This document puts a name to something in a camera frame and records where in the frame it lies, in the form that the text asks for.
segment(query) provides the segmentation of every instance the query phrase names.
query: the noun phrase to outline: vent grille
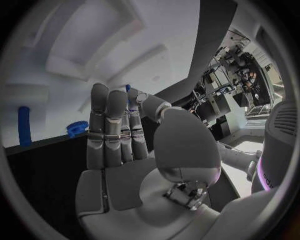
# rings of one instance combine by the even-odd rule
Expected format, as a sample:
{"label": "vent grille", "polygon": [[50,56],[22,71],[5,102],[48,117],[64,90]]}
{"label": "vent grille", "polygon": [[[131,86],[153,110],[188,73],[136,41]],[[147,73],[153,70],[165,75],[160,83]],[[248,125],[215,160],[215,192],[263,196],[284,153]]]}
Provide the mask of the vent grille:
{"label": "vent grille", "polygon": [[297,133],[297,109],[295,107],[283,107],[277,113],[274,127],[279,131],[296,136]]}

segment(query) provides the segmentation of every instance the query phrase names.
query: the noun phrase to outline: blue object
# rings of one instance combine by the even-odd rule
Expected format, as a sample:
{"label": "blue object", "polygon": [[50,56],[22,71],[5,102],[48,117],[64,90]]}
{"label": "blue object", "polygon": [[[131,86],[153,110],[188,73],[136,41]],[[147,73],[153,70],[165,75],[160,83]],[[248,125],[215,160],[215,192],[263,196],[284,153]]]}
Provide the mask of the blue object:
{"label": "blue object", "polygon": [[21,106],[18,109],[17,126],[20,146],[27,147],[32,144],[30,132],[30,109],[27,106]]}
{"label": "blue object", "polygon": [[130,88],[131,88],[131,86],[130,86],[129,84],[127,84],[127,85],[125,86],[125,88],[126,88],[126,92],[128,93],[129,90],[130,90]]}
{"label": "blue object", "polygon": [[67,134],[70,138],[74,138],[78,134],[82,134],[89,126],[87,121],[77,121],[66,127]]}

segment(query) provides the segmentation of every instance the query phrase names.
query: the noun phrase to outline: purple light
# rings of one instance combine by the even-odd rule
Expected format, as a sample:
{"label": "purple light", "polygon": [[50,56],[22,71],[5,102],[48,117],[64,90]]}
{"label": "purple light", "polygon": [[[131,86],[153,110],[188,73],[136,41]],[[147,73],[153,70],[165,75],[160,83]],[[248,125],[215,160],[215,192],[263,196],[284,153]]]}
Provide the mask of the purple light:
{"label": "purple light", "polygon": [[264,178],[264,171],[262,169],[262,158],[260,158],[257,163],[257,174],[263,189],[269,191],[271,188],[268,186],[266,179]]}

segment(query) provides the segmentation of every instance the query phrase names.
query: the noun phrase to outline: white ceiling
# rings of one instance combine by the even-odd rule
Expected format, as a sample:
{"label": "white ceiling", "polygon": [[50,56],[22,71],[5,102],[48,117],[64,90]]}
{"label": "white ceiling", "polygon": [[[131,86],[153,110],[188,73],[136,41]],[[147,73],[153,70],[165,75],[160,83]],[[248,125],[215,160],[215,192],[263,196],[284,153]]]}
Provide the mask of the white ceiling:
{"label": "white ceiling", "polygon": [[199,12],[199,0],[67,0],[53,9],[28,33],[7,81],[4,147],[19,144],[20,106],[30,107],[38,141],[89,120],[96,82],[155,94],[186,78]]}

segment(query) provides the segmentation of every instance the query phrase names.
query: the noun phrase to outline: blue plastic part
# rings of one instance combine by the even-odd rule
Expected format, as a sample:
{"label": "blue plastic part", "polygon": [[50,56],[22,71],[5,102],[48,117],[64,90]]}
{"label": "blue plastic part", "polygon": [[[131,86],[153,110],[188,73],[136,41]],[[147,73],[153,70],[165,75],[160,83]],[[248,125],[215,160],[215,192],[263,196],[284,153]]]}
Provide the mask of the blue plastic part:
{"label": "blue plastic part", "polygon": [[78,134],[82,134],[86,131],[86,128],[89,126],[87,121],[77,121],[66,127],[67,134],[70,138],[74,138]]}
{"label": "blue plastic part", "polygon": [[18,109],[17,115],[18,123],[18,135],[20,146],[27,147],[32,144],[31,132],[30,132],[30,108],[27,106],[21,106]]}
{"label": "blue plastic part", "polygon": [[130,90],[130,88],[131,88],[131,86],[130,86],[129,84],[127,84],[127,85],[125,86],[125,88],[126,88],[126,92],[128,93],[129,90]]}

